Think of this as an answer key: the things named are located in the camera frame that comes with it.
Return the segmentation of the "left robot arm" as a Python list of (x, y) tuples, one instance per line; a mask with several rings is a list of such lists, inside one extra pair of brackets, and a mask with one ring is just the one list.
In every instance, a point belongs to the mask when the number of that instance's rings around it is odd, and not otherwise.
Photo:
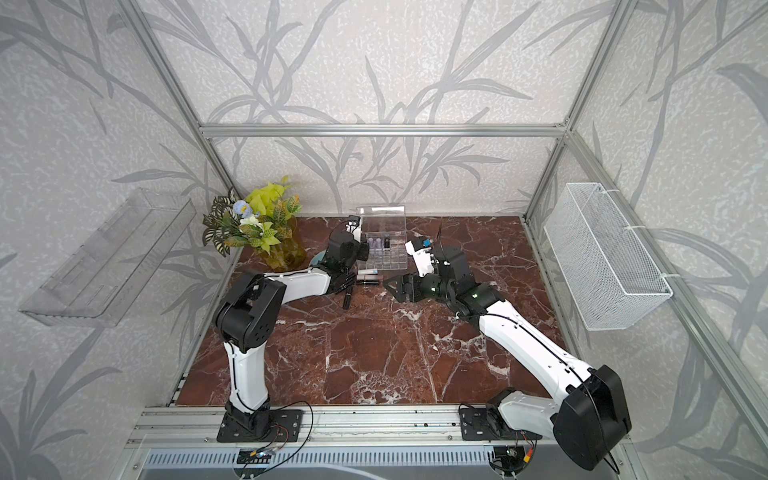
[(297, 271), (242, 274), (222, 300), (215, 326), (230, 361), (228, 414), (250, 431), (270, 425), (264, 354), (281, 307), (306, 297), (340, 293), (356, 281), (354, 265), (368, 256), (357, 227), (334, 230), (318, 263)]

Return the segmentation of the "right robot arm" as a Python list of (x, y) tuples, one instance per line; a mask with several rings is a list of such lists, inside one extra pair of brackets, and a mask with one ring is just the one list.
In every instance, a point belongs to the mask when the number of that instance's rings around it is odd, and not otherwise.
[(612, 463), (612, 451), (632, 429), (619, 375), (594, 368), (558, 346), (527, 321), (494, 286), (475, 279), (463, 251), (412, 240), (413, 272), (389, 278), (385, 288), (400, 303), (433, 300), (514, 356), (548, 395), (511, 392), (494, 410), (503, 426), (552, 438), (584, 470)]

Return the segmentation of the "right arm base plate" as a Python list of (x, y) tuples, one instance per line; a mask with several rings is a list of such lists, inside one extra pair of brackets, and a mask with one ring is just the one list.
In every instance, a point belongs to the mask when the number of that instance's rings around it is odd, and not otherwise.
[(458, 408), (461, 436), (465, 441), (526, 440), (538, 441), (541, 435), (527, 430), (515, 430), (502, 419), (498, 409), (490, 404), (473, 406), (460, 403)]

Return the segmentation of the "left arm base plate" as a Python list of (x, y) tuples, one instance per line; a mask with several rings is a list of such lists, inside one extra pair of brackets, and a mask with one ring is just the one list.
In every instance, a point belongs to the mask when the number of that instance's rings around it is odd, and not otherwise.
[(216, 441), (294, 443), (298, 441), (302, 417), (301, 409), (260, 408), (245, 413), (228, 403)]

